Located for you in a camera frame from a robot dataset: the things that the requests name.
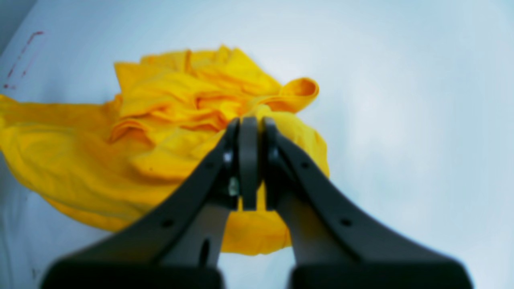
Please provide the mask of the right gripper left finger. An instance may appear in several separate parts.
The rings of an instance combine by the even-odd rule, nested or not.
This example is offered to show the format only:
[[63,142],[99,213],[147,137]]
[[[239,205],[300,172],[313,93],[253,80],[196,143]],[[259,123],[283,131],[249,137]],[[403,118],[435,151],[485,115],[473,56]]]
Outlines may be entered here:
[[237,208],[239,119],[153,211],[100,243],[57,261],[42,289],[224,289],[217,269],[226,220]]

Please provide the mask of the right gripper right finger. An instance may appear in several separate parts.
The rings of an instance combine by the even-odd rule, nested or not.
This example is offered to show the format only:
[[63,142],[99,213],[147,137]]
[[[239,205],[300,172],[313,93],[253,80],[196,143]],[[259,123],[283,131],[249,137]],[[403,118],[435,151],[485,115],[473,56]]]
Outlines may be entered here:
[[266,208],[289,229],[289,289],[472,289],[463,265],[383,225],[343,195],[316,163],[262,120]]

